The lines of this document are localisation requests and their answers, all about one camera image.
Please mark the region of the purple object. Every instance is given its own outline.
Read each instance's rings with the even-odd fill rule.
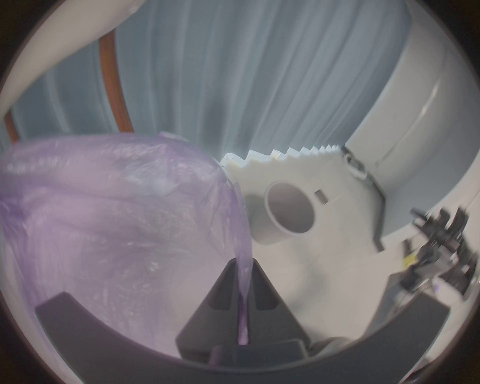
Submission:
[[[239,186],[188,142],[123,133],[16,144],[0,180],[3,252],[33,318],[66,291],[121,334],[179,356],[175,337],[234,257],[248,293]]]

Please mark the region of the white wall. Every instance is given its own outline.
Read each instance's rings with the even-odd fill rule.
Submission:
[[[346,145],[385,194],[385,247],[414,233],[412,207],[448,207],[444,199],[480,147],[480,91],[469,66],[437,22],[414,1],[408,5],[413,25],[404,52]]]
[[[65,0],[30,38],[0,93],[0,118],[49,68],[114,29],[145,0]]]

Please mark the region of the yellow tag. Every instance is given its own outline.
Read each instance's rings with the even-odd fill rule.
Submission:
[[[417,255],[415,253],[411,253],[410,255],[403,258],[403,268],[408,269],[413,264],[418,262]]]

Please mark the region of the plastic bag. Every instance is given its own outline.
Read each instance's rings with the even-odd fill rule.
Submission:
[[[17,144],[0,180],[2,251],[33,317],[66,291],[124,336],[178,356],[175,337],[233,257],[248,292],[240,189],[188,142],[126,133]]]

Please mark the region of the purple plastic bag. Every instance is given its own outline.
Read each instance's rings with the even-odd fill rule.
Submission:
[[[188,142],[125,133],[17,144],[0,180],[2,251],[32,317],[66,291],[121,334],[178,356],[175,337],[233,257],[246,297],[243,197]]]

